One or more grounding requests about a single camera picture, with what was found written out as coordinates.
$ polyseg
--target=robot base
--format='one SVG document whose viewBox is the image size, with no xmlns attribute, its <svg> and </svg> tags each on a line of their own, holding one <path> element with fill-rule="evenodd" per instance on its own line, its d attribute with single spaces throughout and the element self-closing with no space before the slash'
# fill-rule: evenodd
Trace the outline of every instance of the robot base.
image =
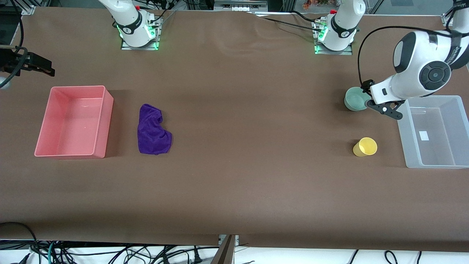
<svg viewBox="0 0 469 264">
<path fill-rule="evenodd" d="M 150 13 L 150 20 L 155 19 L 155 15 Z M 162 29 L 162 22 L 163 18 L 158 18 L 155 22 L 149 24 L 149 26 L 155 27 L 151 29 L 150 32 L 155 35 L 155 38 L 150 40 L 146 45 L 141 47 L 132 47 L 129 46 L 124 40 L 121 43 L 121 50 L 158 50 L 159 49 L 159 39 L 161 37 L 161 29 Z"/>
<path fill-rule="evenodd" d="M 324 29 L 325 27 L 325 17 L 322 17 L 320 20 L 317 19 L 315 22 L 311 22 L 312 28 Z M 318 40 L 321 32 L 313 31 L 314 38 L 314 53 L 315 54 L 328 54 L 328 55 L 352 55 L 352 45 L 349 44 L 347 48 L 341 51 L 330 50 L 322 42 Z"/>
</svg>

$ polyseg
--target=brown tabletop surface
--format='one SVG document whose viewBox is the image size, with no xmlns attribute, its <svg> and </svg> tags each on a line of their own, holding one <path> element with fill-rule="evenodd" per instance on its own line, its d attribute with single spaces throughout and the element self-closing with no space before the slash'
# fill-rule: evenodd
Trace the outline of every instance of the brown tabletop surface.
<svg viewBox="0 0 469 264">
<path fill-rule="evenodd" d="M 250 246 L 469 248 L 469 170 L 407 168 L 397 123 L 343 104 L 366 33 L 442 29 L 439 17 L 365 16 L 353 56 L 314 54 L 309 30 L 244 12 L 177 12 L 159 51 L 121 51 L 106 9 L 37 8 L 23 20 L 24 46 L 56 77 L 24 71 L 0 93 L 0 221 L 47 240 L 214 244 L 235 233 Z M 364 80 L 395 73 L 407 32 L 370 37 Z M 438 94 L 469 109 L 468 82 L 456 70 Z M 33 154 L 50 88 L 69 85 L 114 97 L 104 159 Z M 144 103 L 163 111 L 168 154 L 138 152 Z M 375 155 L 353 155 L 362 137 L 376 140 Z"/>
</svg>

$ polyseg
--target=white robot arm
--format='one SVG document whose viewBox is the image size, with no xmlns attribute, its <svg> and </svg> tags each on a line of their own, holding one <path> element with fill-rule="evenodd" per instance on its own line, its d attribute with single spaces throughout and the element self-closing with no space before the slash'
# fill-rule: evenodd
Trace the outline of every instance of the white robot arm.
<svg viewBox="0 0 469 264">
<path fill-rule="evenodd" d="M 363 0 L 342 0 L 336 14 L 326 16 L 326 29 L 318 40 L 330 50 L 340 51 L 352 43 L 356 26 L 365 14 Z"/>
<path fill-rule="evenodd" d="M 99 0 L 111 12 L 122 39 L 132 47 L 141 47 L 156 37 L 154 15 L 137 10 L 132 0 Z"/>
<path fill-rule="evenodd" d="M 446 36 L 413 31 L 399 41 L 393 56 L 396 74 L 377 84 L 368 80 L 362 85 L 372 97 L 369 108 L 399 120 L 402 115 L 396 109 L 406 99 L 433 94 L 448 83 L 452 70 L 469 62 L 468 2 L 456 1 L 453 29 L 438 31 Z"/>
</svg>

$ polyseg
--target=pink plastic bin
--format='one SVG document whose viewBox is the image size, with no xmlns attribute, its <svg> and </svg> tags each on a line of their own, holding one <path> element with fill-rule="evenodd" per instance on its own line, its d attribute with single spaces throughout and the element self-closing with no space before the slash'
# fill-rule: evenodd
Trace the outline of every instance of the pink plastic bin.
<svg viewBox="0 0 469 264">
<path fill-rule="evenodd" d="M 113 103 L 101 85 L 52 87 L 34 156 L 104 158 Z"/>
</svg>

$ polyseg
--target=white label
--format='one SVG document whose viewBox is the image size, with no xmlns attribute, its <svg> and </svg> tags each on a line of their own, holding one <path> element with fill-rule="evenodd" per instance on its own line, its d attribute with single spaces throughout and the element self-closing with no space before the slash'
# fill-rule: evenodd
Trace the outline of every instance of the white label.
<svg viewBox="0 0 469 264">
<path fill-rule="evenodd" d="M 420 134 L 420 139 L 422 141 L 429 141 L 430 140 L 430 139 L 428 139 L 427 131 L 419 131 L 418 133 Z"/>
</svg>

